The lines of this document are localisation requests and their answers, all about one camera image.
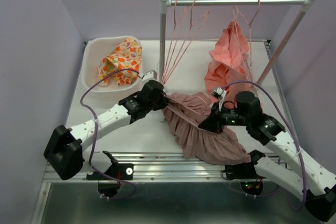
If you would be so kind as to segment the floral orange yellow skirt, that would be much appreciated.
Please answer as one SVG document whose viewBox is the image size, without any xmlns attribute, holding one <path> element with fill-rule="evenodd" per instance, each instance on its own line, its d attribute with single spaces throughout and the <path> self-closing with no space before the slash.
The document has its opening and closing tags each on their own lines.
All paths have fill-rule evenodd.
<svg viewBox="0 0 336 224">
<path fill-rule="evenodd" d="M 97 69 L 98 79 L 102 80 L 107 75 L 116 72 L 119 69 L 123 71 L 113 74 L 111 77 L 103 80 L 99 85 L 107 87 L 109 79 L 114 80 L 118 86 L 133 84 L 138 74 L 125 69 L 134 69 L 139 72 L 142 61 L 142 46 L 131 37 L 127 37 L 106 57 L 102 58 Z"/>
</svg>

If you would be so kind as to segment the coral pink skirt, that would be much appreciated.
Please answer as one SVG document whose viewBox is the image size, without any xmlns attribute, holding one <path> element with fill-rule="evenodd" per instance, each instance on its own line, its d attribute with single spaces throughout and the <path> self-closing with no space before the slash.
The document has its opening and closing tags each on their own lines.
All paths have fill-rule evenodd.
<svg viewBox="0 0 336 224">
<path fill-rule="evenodd" d="M 237 21 L 231 21 L 222 32 L 222 36 L 209 52 L 211 61 L 204 78 L 206 92 L 211 101 L 217 102 L 211 92 L 216 87 L 248 80 L 253 81 L 253 74 L 247 67 L 249 44 Z"/>
</svg>

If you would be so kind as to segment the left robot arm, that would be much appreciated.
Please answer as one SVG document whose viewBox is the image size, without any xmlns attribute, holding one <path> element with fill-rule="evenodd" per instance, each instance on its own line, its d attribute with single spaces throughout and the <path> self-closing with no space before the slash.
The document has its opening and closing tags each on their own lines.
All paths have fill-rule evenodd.
<svg viewBox="0 0 336 224">
<path fill-rule="evenodd" d="M 62 180 L 77 175 L 83 167 L 84 151 L 96 141 L 121 127 L 140 120 L 151 111 L 167 107 L 163 84 L 149 80 L 140 91 L 120 100 L 101 115 L 70 128 L 56 127 L 44 150 L 44 158 Z"/>
</svg>

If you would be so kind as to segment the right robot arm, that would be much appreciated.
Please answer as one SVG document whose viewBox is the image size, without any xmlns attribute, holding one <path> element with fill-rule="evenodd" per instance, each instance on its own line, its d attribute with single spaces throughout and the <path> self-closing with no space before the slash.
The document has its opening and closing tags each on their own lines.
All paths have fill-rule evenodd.
<svg viewBox="0 0 336 224">
<path fill-rule="evenodd" d="M 305 208 L 318 220 L 327 222 L 335 214 L 335 174 L 325 169 L 298 146 L 285 127 L 262 111 L 259 99 L 249 91 L 236 95 L 236 106 L 224 106 L 226 92 L 212 92 L 218 101 L 199 128 L 221 133 L 225 126 L 244 126 L 247 133 L 278 155 L 289 168 L 274 163 L 260 151 L 250 152 L 242 163 L 244 175 L 266 177 L 301 199 Z"/>
</svg>

